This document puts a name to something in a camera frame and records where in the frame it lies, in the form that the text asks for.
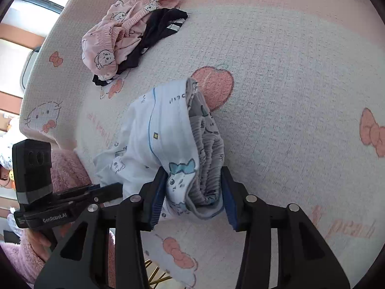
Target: black device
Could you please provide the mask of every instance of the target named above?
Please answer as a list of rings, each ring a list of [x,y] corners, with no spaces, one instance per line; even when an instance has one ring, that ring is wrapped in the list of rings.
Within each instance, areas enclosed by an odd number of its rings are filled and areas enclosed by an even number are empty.
[[[107,208],[89,205],[53,251],[35,289],[110,288],[109,227],[116,227],[116,288],[148,289],[140,231],[151,231],[158,222],[166,181],[167,173],[160,168],[139,195]],[[246,231],[236,289],[269,288],[272,228],[278,229],[279,241],[276,289],[350,289],[333,252],[297,204],[266,204],[234,182],[227,167],[222,167],[221,182],[229,223],[236,231]]]
[[[74,222],[89,204],[122,197],[122,184],[98,184],[53,192],[51,181],[51,144],[26,139],[12,147],[13,174],[20,209],[15,221],[20,228],[41,231],[53,250],[61,238],[53,228]]]

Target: gold wire frame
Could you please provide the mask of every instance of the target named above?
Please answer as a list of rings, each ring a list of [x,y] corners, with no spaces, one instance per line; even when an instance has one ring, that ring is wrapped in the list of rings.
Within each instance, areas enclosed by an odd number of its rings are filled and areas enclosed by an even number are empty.
[[[147,269],[150,267],[150,265],[152,265],[154,263],[151,260],[147,260],[144,262],[144,264],[145,264],[146,269]],[[166,272],[163,272],[159,278],[155,279],[155,276],[158,274],[158,272],[159,272],[159,267],[155,266],[154,271],[148,277],[148,282],[149,282],[151,289],[155,289],[161,282],[172,279],[172,277],[170,275],[166,275],[167,274]]]

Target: blue line on garment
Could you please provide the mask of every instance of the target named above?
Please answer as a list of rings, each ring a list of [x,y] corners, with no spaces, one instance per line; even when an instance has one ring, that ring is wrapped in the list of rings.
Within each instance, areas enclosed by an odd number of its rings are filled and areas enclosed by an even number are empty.
[[[148,145],[150,147],[151,153],[157,158],[159,165],[162,166],[162,163],[160,162],[159,158],[155,155],[155,153],[153,151],[153,148],[151,146],[151,137],[150,137],[151,118],[153,117],[153,112],[154,112],[155,105],[156,105],[155,87],[153,88],[153,96],[154,96],[154,107],[153,107],[153,110],[151,111],[150,120],[148,121]]]

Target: silver screw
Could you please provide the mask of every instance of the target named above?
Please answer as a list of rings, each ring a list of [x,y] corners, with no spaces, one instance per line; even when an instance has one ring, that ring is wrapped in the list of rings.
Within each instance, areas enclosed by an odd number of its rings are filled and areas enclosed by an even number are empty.
[[[91,204],[87,208],[88,212],[95,212],[97,209],[98,209],[98,205],[97,204]]]
[[[133,195],[130,197],[130,201],[131,202],[139,202],[140,200],[142,200],[142,197],[140,195]]]
[[[292,204],[289,204],[289,210],[293,212],[297,212],[300,210],[300,207],[297,204],[292,203]]]
[[[246,197],[246,201],[247,202],[257,202],[257,200],[258,200],[258,198],[255,196],[255,195],[248,195],[247,197]]]

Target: pink fleece garment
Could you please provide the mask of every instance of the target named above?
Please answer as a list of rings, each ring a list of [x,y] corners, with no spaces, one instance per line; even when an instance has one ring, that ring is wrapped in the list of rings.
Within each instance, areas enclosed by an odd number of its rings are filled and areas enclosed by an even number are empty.
[[[76,153],[68,150],[53,149],[51,152],[51,178],[53,191],[64,191],[91,183],[87,172]],[[5,255],[28,284],[34,284],[44,266],[23,233],[20,244],[0,243]],[[108,246],[108,281],[109,286],[115,288],[115,237],[110,234]]]
[[[118,0],[82,38],[83,62],[99,78],[115,76],[118,65],[140,42],[149,13],[173,8],[179,0]]]

